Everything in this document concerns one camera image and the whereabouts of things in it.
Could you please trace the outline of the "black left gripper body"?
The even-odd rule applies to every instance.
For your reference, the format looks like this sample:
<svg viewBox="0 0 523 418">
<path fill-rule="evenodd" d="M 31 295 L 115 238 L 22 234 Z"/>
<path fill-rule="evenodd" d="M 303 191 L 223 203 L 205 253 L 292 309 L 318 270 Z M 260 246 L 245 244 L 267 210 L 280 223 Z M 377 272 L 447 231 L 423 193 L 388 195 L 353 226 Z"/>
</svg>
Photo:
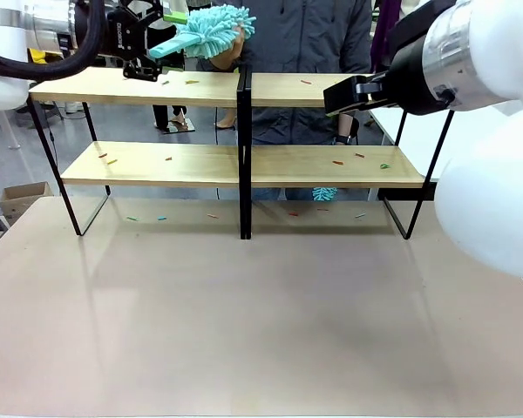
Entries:
<svg viewBox="0 0 523 418">
<path fill-rule="evenodd" d="M 105 7 L 105 54 L 125 61 L 147 57 L 148 16 L 140 17 L 125 5 Z"/>
</svg>

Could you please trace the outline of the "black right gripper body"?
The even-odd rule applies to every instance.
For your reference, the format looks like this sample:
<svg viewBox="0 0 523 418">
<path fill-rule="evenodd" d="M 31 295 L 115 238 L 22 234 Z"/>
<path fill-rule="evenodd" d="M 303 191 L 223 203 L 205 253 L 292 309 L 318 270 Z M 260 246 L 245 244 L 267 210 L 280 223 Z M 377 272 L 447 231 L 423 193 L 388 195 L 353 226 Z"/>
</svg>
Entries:
<svg viewBox="0 0 523 418">
<path fill-rule="evenodd" d="M 373 94 L 374 101 L 398 105 L 418 116 L 448 108 L 455 99 L 454 93 L 442 88 L 439 98 L 436 98 L 425 81 L 422 65 L 424 43 L 424 39 L 418 39 L 396 53 L 389 70 L 380 79 L 381 90 Z"/>
</svg>

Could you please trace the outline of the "person's right hand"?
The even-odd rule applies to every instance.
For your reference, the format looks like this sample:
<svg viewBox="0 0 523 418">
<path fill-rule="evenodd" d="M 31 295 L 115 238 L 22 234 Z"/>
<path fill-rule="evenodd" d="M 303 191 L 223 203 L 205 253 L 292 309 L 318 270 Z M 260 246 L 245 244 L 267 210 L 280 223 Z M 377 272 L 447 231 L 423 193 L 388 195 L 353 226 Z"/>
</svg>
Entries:
<svg viewBox="0 0 523 418">
<path fill-rule="evenodd" d="M 218 70 L 229 71 L 235 61 L 241 56 L 245 37 L 242 28 L 236 28 L 237 35 L 231 46 L 210 59 L 211 64 Z"/>
</svg>

